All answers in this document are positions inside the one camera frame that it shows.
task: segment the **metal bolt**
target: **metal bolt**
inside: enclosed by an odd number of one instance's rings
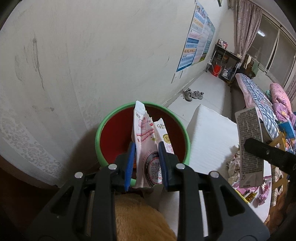
[[[110,164],[110,165],[108,166],[108,168],[109,168],[110,170],[116,170],[117,165],[116,165],[116,164]]]
[[[185,165],[183,163],[178,163],[176,164],[176,168],[178,168],[179,170],[183,170],[185,169]]]
[[[219,172],[212,171],[212,172],[210,173],[210,175],[211,175],[211,177],[213,177],[213,178],[218,178],[218,177],[219,177]]]
[[[74,177],[76,177],[76,178],[82,178],[83,177],[83,173],[82,172],[77,172],[77,173],[75,173]]]

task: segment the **white floor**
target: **white floor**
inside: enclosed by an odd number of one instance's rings
[[[213,76],[209,72],[204,72],[191,84],[190,89],[192,91],[204,92],[204,98],[202,100],[193,99],[191,102],[188,102],[184,99],[183,95],[180,95],[168,107],[179,116],[185,128],[187,128],[194,111],[200,104],[229,119],[231,118],[230,88],[223,80]]]

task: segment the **pink curtain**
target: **pink curtain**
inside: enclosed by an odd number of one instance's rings
[[[262,9],[248,0],[237,0],[235,9],[235,51],[244,59],[259,29]]]
[[[294,75],[289,87],[287,88],[287,96],[289,97],[290,102],[296,97],[296,74]]]

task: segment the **brown fur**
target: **brown fur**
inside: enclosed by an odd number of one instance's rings
[[[115,196],[118,241],[175,241],[163,215],[137,194]]]

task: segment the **educational chart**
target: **educational chart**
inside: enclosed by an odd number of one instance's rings
[[[215,27],[210,21],[207,12],[202,5],[196,1],[193,18],[177,72],[205,59],[214,36],[214,32]]]

